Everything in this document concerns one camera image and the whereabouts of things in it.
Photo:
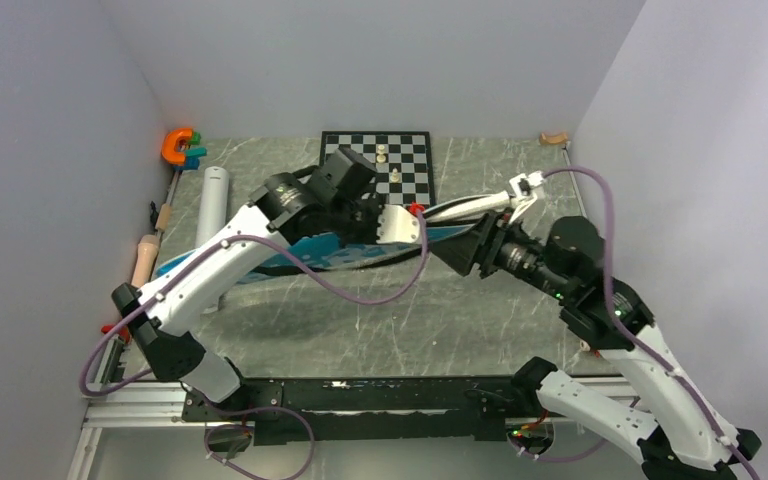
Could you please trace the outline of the white shuttlecock tube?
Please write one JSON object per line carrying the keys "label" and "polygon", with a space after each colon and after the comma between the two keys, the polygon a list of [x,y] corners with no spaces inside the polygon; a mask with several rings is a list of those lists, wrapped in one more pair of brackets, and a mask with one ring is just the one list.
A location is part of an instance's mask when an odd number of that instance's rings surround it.
{"label": "white shuttlecock tube", "polygon": [[207,167],[204,171],[195,234],[195,247],[207,243],[227,221],[230,175],[222,167]]}

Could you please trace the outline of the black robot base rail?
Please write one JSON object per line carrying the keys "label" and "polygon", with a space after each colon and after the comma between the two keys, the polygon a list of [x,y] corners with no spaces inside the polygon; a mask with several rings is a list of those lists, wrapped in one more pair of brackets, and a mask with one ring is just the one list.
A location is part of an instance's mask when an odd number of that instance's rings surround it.
{"label": "black robot base rail", "polygon": [[257,378],[240,409],[257,446],[318,441],[470,437],[503,441],[543,410],[508,375]]}

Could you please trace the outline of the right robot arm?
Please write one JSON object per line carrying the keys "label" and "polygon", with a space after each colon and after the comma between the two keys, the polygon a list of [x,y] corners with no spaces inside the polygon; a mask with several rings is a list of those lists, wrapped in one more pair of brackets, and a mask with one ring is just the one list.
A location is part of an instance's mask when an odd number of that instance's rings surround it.
{"label": "right robot arm", "polygon": [[555,221],[545,240],[488,213],[432,253],[460,275],[504,271],[560,305],[560,319],[632,386],[637,412],[535,357],[511,379],[517,411],[570,418],[622,449],[649,479],[730,479],[749,467],[758,435],[719,415],[681,368],[637,292],[610,271],[608,242],[582,216]]}

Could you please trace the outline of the blue racket bag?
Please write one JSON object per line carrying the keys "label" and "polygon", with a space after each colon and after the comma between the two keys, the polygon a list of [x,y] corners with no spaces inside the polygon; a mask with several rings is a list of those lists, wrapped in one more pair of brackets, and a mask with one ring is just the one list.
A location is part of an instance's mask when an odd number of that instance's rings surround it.
{"label": "blue racket bag", "polygon": [[[429,223],[426,219],[428,243],[456,236],[472,225],[485,213],[472,217],[441,223]],[[348,244],[342,246],[333,233],[307,237],[290,246],[288,250],[309,268],[316,272],[328,272],[344,269],[362,269],[401,263],[421,252],[420,244]],[[298,275],[301,270],[280,254],[273,254],[257,267],[243,274],[240,285],[253,284],[273,278]]]}

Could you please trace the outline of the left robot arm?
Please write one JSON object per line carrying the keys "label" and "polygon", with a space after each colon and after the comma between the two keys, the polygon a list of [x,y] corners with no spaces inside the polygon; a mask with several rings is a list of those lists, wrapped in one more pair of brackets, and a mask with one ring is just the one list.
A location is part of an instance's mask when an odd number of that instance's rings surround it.
{"label": "left robot arm", "polygon": [[344,243],[373,243],[384,201],[370,191],[376,166],[348,147],[331,153],[301,180],[268,177],[231,218],[169,273],[142,287],[124,283],[112,300],[160,381],[180,381],[224,420],[247,406],[242,374],[206,349],[192,330],[203,310],[243,275],[300,240],[335,233]]}

